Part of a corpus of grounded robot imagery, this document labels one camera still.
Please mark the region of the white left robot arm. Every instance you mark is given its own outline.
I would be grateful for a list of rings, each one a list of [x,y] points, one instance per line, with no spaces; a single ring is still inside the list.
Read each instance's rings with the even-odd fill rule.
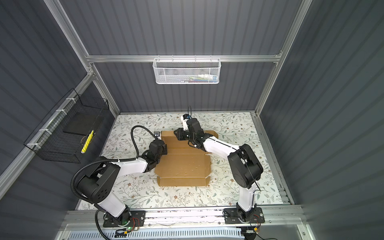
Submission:
[[[167,151],[165,142],[156,139],[147,151],[134,159],[100,157],[74,174],[71,190],[78,198],[103,211],[115,225],[125,227],[133,223],[133,217],[130,208],[113,193],[116,180],[122,176],[150,172]]]

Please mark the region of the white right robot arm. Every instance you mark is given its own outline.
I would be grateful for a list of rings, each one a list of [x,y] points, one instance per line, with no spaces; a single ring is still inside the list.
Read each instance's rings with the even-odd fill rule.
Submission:
[[[228,160],[233,178],[239,185],[239,200],[236,204],[239,220],[242,223],[252,220],[264,223],[264,217],[257,213],[257,204],[254,203],[255,191],[259,189],[257,181],[260,180],[264,169],[252,148],[247,144],[232,145],[204,132],[199,121],[189,114],[182,115],[180,119],[183,127],[174,131],[179,141],[187,141],[192,148]]]

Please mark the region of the brown cardboard box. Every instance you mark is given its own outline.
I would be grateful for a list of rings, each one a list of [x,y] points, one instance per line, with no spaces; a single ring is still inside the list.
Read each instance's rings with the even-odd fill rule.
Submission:
[[[206,187],[211,178],[211,156],[179,141],[173,131],[162,131],[168,153],[155,167],[160,187]]]

